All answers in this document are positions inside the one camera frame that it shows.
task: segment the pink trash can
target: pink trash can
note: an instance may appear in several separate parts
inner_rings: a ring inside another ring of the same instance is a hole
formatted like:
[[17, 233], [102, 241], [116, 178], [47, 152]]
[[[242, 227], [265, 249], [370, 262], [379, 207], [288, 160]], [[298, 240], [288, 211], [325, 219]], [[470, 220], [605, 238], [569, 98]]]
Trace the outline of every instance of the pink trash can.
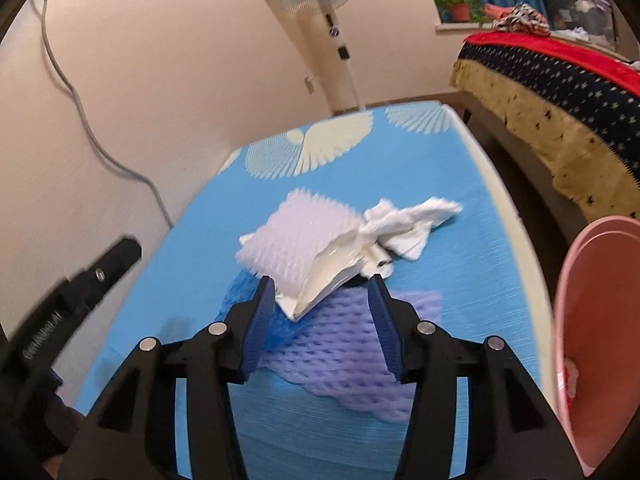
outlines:
[[[640, 222], [590, 224], [567, 254], [555, 304], [559, 418], [589, 475], [640, 404]], [[564, 358], [578, 368], [568, 408]]]

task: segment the purple foam net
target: purple foam net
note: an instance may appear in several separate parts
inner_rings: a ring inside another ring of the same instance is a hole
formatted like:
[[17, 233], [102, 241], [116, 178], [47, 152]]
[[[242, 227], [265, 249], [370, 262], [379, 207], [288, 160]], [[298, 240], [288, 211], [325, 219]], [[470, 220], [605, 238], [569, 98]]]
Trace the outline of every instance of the purple foam net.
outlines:
[[[440, 322], [435, 292], [393, 292], [421, 319]], [[414, 384], [399, 384], [387, 369], [367, 304], [367, 289], [340, 288], [305, 316], [307, 327], [291, 342], [262, 354], [260, 368], [276, 372], [318, 396], [330, 396], [382, 420], [409, 420]]]

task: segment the white shell pattern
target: white shell pattern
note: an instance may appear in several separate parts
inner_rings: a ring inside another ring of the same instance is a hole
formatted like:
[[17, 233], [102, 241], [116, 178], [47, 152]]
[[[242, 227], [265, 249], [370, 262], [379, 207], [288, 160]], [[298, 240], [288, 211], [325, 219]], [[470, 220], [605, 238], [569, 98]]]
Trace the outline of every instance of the white shell pattern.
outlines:
[[218, 172], [216, 174], [220, 174], [223, 171], [226, 170], [226, 168], [228, 168], [229, 166], [231, 166], [234, 161], [236, 160], [236, 158], [238, 158], [238, 155], [240, 155], [240, 152], [242, 151], [242, 148], [238, 148], [237, 150], [235, 150], [234, 152], [231, 153], [231, 155], [229, 155], [226, 160], [225, 163], [222, 165], [222, 168], [220, 168], [218, 170]]
[[390, 123], [410, 132], [441, 134], [451, 127], [447, 111], [437, 101], [391, 106], [385, 113]]
[[320, 121], [306, 133], [296, 128], [258, 140], [247, 150], [245, 167], [257, 178], [281, 178], [313, 171], [333, 162], [369, 135], [373, 113], [360, 112]]

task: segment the power cord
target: power cord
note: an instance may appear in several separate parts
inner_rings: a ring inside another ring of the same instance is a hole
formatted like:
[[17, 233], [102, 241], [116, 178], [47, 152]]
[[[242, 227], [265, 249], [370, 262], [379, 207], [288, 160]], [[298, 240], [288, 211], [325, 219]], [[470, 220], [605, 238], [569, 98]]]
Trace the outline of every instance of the power cord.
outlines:
[[82, 101], [80, 100], [80, 96], [78, 95], [76, 88], [71, 84], [71, 81], [69, 81], [65, 73], [62, 72], [62, 69], [60, 68], [60, 65], [56, 60], [56, 56], [53, 55], [53, 51], [51, 50], [51, 45], [49, 44], [49, 37], [47, 36], [47, 24], [46, 24], [47, 1], [48, 0], [44, 0], [44, 3], [42, 5], [42, 17], [40, 19], [40, 23], [42, 26], [42, 41], [44, 42], [44, 48], [47, 51], [49, 60], [53, 65], [53, 68], [56, 70], [56, 73], [58, 74], [58, 76], [60, 76], [60, 79], [62, 79], [62, 82], [66, 85], [66, 87], [71, 92], [71, 98], [73, 99], [73, 102], [76, 104], [76, 108], [78, 109], [78, 115], [80, 115], [80, 121], [82, 122], [82, 126], [84, 127], [84, 132], [86, 133], [86, 136], [89, 139], [89, 142], [94, 147], [95, 151], [104, 158], [104, 160], [112, 164], [122, 173], [130, 176], [131, 178], [139, 182], [142, 182], [143, 184], [146, 184], [149, 187], [149, 189], [154, 194], [154, 197], [156, 197], [156, 202], [158, 202], [158, 207], [160, 208], [160, 211], [162, 212], [162, 216], [166, 220], [166, 223], [169, 226], [169, 229], [173, 229], [174, 223], [171, 221], [171, 217], [169, 216], [169, 213], [166, 210], [166, 206], [162, 201], [162, 197], [160, 196], [160, 192], [158, 191], [156, 184], [154, 184], [153, 181], [148, 176], [145, 176], [142, 173], [138, 173], [137, 171], [132, 170], [131, 168], [128, 168], [124, 164], [117, 161], [115, 158], [113, 158], [113, 156], [109, 154], [109, 152], [107, 152], [107, 150], [105, 150], [102, 147], [100, 142], [98, 142], [98, 139], [96, 139], [94, 131], [91, 129], [91, 125], [89, 124], [89, 121], [86, 118], [86, 114], [84, 113], [84, 108], [82, 108]]

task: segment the terracotta pot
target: terracotta pot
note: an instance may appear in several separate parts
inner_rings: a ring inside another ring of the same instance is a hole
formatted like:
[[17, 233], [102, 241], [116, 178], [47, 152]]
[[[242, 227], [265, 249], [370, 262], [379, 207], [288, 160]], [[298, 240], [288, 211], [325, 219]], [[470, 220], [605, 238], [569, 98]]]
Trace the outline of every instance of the terracotta pot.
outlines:
[[449, 7], [451, 21], [456, 23], [464, 23], [471, 21], [471, 8], [469, 4], [455, 4]]

